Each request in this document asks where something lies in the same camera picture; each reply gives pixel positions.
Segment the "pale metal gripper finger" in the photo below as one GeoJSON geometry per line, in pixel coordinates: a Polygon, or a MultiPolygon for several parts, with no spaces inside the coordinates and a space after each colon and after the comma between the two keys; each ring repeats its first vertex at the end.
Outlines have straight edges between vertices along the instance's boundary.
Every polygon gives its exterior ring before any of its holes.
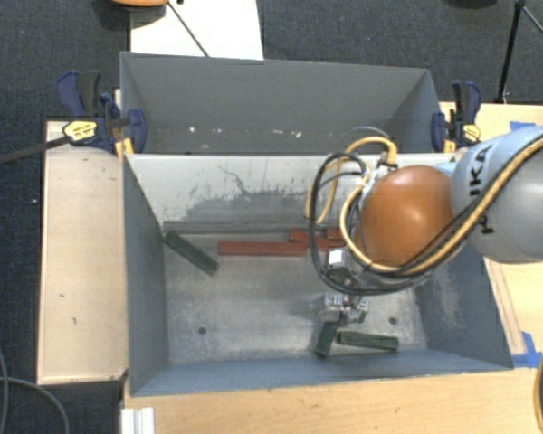
{"type": "Polygon", "coordinates": [[[343,312],[343,296],[324,294],[319,298],[318,317],[324,323],[337,323],[343,312]]]}
{"type": "Polygon", "coordinates": [[[365,321],[368,311],[366,297],[346,296],[343,309],[345,324],[361,324],[365,321]]]}

